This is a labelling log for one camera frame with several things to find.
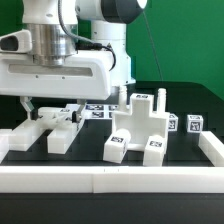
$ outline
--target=white block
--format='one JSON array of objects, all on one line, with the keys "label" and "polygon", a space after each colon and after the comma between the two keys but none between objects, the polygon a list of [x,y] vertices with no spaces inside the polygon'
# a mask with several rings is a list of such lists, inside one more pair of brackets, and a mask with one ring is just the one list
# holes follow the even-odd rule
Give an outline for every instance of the white block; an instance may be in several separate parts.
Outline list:
[{"label": "white block", "polygon": [[65,154],[71,145],[77,129],[77,124],[67,122],[59,125],[47,137],[48,153]]},{"label": "white block", "polygon": [[130,192],[221,193],[224,168],[130,167]]},{"label": "white block", "polygon": [[158,90],[157,113],[164,113],[166,109],[166,89]]},{"label": "white block", "polygon": [[10,150],[27,151],[43,132],[44,130],[39,122],[33,120],[24,121],[9,136]]},{"label": "white block", "polygon": [[93,192],[129,192],[129,167],[102,167],[93,175]]},{"label": "white block", "polygon": [[9,141],[8,137],[11,134],[11,129],[0,130],[0,163],[5,158],[9,151]]},{"label": "white block", "polygon": [[63,116],[70,112],[67,108],[56,108],[56,107],[41,107],[38,109],[39,117],[44,117],[45,119],[53,119],[55,116]]},{"label": "white block", "polygon": [[131,134],[126,129],[119,129],[111,134],[104,145],[103,160],[121,163],[127,152],[128,144],[131,140]]},{"label": "white block", "polygon": [[143,146],[140,150],[144,151],[149,136],[159,135],[167,141],[169,113],[153,111],[153,105],[153,95],[132,94],[127,112],[114,111],[112,131],[126,129],[130,132],[128,149],[137,146],[139,151],[139,146]]},{"label": "white block", "polygon": [[177,131],[178,129],[178,117],[175,114],[170,114],[169,117],[169,131]]},{"label": "white block", "polygon": [[187,115],[187,132],[200,133],[203,130],[203,121],[201,115]]},{"label": "white block", "polygon": [[92,167],[0,167],[0,192],[92,193]]},{"label": "white block", "polygon": [[162,166],[165,153],[165,139],[150,136],[145,147],[143,166]]},{"label": "white block", "polygon": [[214,166],[224,167],[224,145],[212,132],[201,132],[198,146]]}]

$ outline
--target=white l-shaped block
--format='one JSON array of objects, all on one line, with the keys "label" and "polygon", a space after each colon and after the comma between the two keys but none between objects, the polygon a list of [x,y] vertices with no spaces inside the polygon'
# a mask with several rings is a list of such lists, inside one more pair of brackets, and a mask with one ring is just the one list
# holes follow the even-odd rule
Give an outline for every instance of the white l-shaped block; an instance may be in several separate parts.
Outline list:
[{"label": "white l-shaped block", "polygon": [[[132,94],[129,108],[127,108],[126,99],[127,93],[124,87],[122,87],[119,95],[119,108],[113,112],[112,116],[112,135],[104,146],[104,160],[116,163],[122,162],[126,150],[120,150],[123,151],[123,154],[120,153],[119,158],[115,159],[114,153],[119,150],[117,150],[117,146],[113,148],[113,139],[124,139],[124,136],[119,135],[118,131],[126,130],[131,136],[126,146],[127,149],[147,153],[143,161],[145,166],[162,166],[161,161],[166,153],[169,126],[169,113],[165,112],[166,90],[159,89],[156,111],[153,111],[153,95]],[[154,150],[153,155],[158,154],[156,156],[157,162],[149,159],[148,155],[150,153],[148,154],[149,151],[146,150],[148,149],[147,142],[149,137],[155,138],[155,136],[161,139],[160,142],[163,145],[162,152],[160,150]]]}]

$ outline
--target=black cable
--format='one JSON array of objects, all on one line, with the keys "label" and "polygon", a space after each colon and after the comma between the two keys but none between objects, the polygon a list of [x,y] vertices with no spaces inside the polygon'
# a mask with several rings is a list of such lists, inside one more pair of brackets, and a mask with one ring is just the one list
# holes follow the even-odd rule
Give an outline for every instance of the black cable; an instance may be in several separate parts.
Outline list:
[{"label": "black cable", "polygon": [[113,58],[114,58],[114,62],[113,62],[113,65],[112,65],[110,71],[116,66],[117,59],[116,59],[116,55],[115,55],[115,53],[114,53],[112,48],[103,46],[102,44],[99,44],[99,43],[95,43],[93,40],[90,40],[88,38],[75,35],[75,34],[73,34],[73,33],[71,33],[70,31],[67,30],[67,28],[65,27],[64,21],[63,21],[63,17],[62,17],[62,0],[58,0],[58,18],[59,18],[60,26],[61,26],[62,30],[65,32],[66,35],[68,35],[72,39],[74,38],[74,39],[78,39],[78,40],[81,40],[81,41],[85,41],[85,42],[91,43],[89,45],[88,44],[85,45],[86,50],[106,49],[107,51],[110,51],[112,53],[112,55],[113,55]]},{"label": "black cable", "polygon": [[110,71],[111,71],[111,70],[114,69],[114,67],[116,66],[116,63],[117,63],[116,54],[114,53],[113,49],[110,48],[110,47],[102,46],[102,48],[106,49],[107,51],[110,51],[110,52],[112,53],[112,55],[113,55],[114,63],[113,63],[113,65],[112,65],[111,69],[110,69]]},{"label": "black cable", "polygon": [[100,43],[94,43],[94,44],[86,44],[86,43],[82,43],[82,44],[78,44],[78,50],[102,50],[102,49],[105,49],[107,51],[110,51],[113,55],[113,59],[114,59],[114,62],[113,62],[113,65],[111,67],[111,70],[114,69],[114,67],[116,66],[116,63],[117,63],[117,58],[116,58],[116,54],[114,53],[113,49],[111,47],[107,47],[107,46],[103,46],[102,44]]},{"label": "black cable", "polygon": [[148,31],[150,43],[151,43],[151,46],[152,46],[153,55],[154,55],[156,65],[157,65],[157,68],[158,68],[159,76],[160,76],[161,81],[163,82],[163,74],[162,74],[162,70],[161,70],[161,67],[160,67],[160,64],[159,64],[159,59],[158,59],[158,56],[157,56],[157,53],[156,53],[156,47],[155,47],[155,43],[154,43],[154,40],[153,40],[153,37],[152,37],[151,29],[150,29],[150,26],[149,26],[149,23],[148,23],[145,12],[143,12],[143,15],[144,15],[144,19],[145,19],[146,28],[147,28],[147,31]]},{"label": "black cable", "polygon": [[59,23],[60,23],[60,26],[62,28],[62,30],[65,32],[65,34],[67,34],[69,37],[73,38],[73,39],[78,39],[78,40],[82,40],[82,41],[85,41],[85,42],[90,42],[90,43],[95,43],[94,41],[88,39],[88,38],[85,38],[85,37],[81,37],[81,36],[78,36],[78,35],[75,35],[73,34],[72,32],[68,31],[65,24],[64,24],[64,21],[63,21],[63,16],[62,16],[62,0],[58,0],[58,18],[59,18]]}]

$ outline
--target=black table surface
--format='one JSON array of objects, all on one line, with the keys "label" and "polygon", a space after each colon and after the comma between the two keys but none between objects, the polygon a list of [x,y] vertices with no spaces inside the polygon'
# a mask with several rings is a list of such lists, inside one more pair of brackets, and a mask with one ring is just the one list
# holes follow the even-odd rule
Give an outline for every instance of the black table surface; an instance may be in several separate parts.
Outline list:
[{"label": "black table surface", "polygon": [[[166,111],[179,117],[170,132],[163,166],[213,166],[198,147],[199,134],[187,133],[187,114],[202,115],[204,131],[224,141],[224,101],[200,84],[138,82],[132,93],[155,95],[167,89]],[[34,98],[36,108],[65,107],[72,100]],[[117,104],[118,94],[107,101]],[[0,97],[1,128],[15,128],[26,118],[18,97]],[[111,121],[88,120],[65,155],[47,153],[45,132],[27,152],[10,151],[1,166],[114,166],[104,162],[103,144]],[[128,152],[121,166],[142,166],[143,153]],[[223,194],[0,194],[0,223],[223,223]]]}]

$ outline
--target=white cube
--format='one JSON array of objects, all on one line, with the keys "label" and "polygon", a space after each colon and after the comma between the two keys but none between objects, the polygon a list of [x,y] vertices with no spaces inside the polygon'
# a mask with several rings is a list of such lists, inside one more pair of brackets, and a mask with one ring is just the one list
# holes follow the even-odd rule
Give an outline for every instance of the white cube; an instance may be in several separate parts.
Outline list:
[{"label": "white cube", "polygon": [[161,136],[150,136],[145,147],[143,166],[162,166],[165,140]]},{"label": "white cube", "polygon": [[9,151],[9,135],[12,133],[11,129],[0,130],[0,163],[5,158]]},{"label": "white cube", "polygon": [[104,145],[103,160],[114,163],[121,163],[131,140],[130,132],[126,129],[119,129],[112,133]]},{"label": "white cube", "polygon": [[170,114],[168,131],[177,131],[178,117],[175,114]]},{"label": "white cube", "polygon": [[200,133],[203,130],[203,122],[201,115],[187,115],[187,132]]}]

